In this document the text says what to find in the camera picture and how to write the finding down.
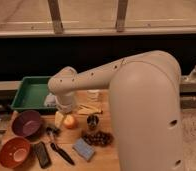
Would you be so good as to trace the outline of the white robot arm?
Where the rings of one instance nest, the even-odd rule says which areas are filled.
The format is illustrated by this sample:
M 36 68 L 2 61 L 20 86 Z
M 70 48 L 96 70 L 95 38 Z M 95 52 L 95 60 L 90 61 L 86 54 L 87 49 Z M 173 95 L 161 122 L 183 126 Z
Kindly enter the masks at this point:
M 75 90 L 106 89 L 121 171 L 185 171 L 180 111 L 181 69 L 164 51 L 124 57 L 48 82 L 60 110 Z

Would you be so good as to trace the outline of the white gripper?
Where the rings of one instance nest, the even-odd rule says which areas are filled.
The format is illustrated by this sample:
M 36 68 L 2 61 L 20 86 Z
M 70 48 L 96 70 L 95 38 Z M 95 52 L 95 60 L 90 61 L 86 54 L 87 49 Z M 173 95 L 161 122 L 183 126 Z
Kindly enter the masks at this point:
M 73 109 L 76 107 L 75 93 L 70 92 L 61 95 L 56 95 L 55 100 L 56 100 L 56 108 L 61 113 L 59 111 L 55 112 L 54 123 L 56 127 L 60 127 L 65 117 L 64 114 L 72 112 Z

